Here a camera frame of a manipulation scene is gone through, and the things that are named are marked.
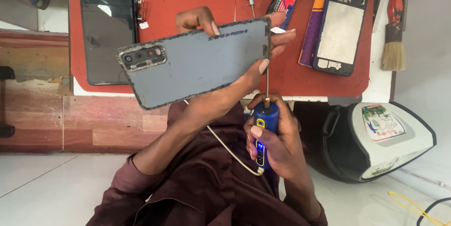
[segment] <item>brush bristles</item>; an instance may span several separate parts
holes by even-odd
[[[390,42],[384,45],[381,68],[384,71],[405,70],[405,51],[402,42]]]

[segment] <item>phone screen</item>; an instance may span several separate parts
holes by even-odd
[[[367,3],[368,0],[326,0],[315,69],[352,74]]]
[[[128,84],[116,50],[137,43],[134,0],[80,0],[87,81]]]

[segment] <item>person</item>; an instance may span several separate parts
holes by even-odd
[[[286,13],[267,16],[275,27]],[[175,23],[179,33],[200,26],[210,36],[220,34],[207,7],[181,12]],[[271,36],[270,59],[295,37],[294,30]],[[229,86],[193,97],[189,105],[172,104],[167,130],[127,158],[87,225],[327,225],[303,155],[299,122],[282,97],[270,95],[280,111],[278,135],[254,126],[253,117],[246,121],[243,114],[240,99],[254,91],[268,63],[256,61]],[[265,97],[256,95],[248,108]],[[254,171],[258,139],[268,150],[272,169],[261,176],[246,170],[207,125]],[[285,181],[284,201],[279,199],[279,177]]]

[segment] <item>charging cable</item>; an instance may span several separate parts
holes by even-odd
[[[218,141],[225,147],[225,149],[227,149],[227,151],[243,166],[245,167],[248,171],[250,171],[252,174],[256,175],[256,176],[261,176],[263,174],[263,172],[265,171],[265,169],[263,168],[258,168],[257,172],[252,171],[247,165],[245,165],[233,152],[232,150],[230,150],[226,144],[223,143],[223,141],[221,140],[221,138],[219,138],[219,136],[217,136],[217,134],[211,129],[210,126],[206,126],[206,128],[208,128],[208,130],[211,131],[211,133],[216,137],[216,139],[218,139]]]

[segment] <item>smartphone back cover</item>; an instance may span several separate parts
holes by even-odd
[[[229,85],[258,59],[269,58],[271,21],[267,17],[218,26],[220,36],[196,30],[118,49],[141,108],[151,110]],[[166,61],[127,70],[123,56],[159,45]]]

